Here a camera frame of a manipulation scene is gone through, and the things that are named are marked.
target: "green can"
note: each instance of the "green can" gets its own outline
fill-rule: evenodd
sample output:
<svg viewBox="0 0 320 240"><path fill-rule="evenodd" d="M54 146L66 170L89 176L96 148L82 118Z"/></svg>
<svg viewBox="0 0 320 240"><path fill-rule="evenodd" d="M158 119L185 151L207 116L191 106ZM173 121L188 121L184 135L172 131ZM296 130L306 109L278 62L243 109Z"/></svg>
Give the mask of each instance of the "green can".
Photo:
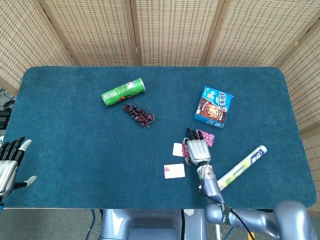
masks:
<svg viewBox="0 0 320 240"><path fill-rule="evenodd" d="M128 82L114 89L106 91L105 93L102 93L101 97L105 105L110 106L145 91L146 87L144 85L144 82L141 78L138 78L137 80Z"/></svg>

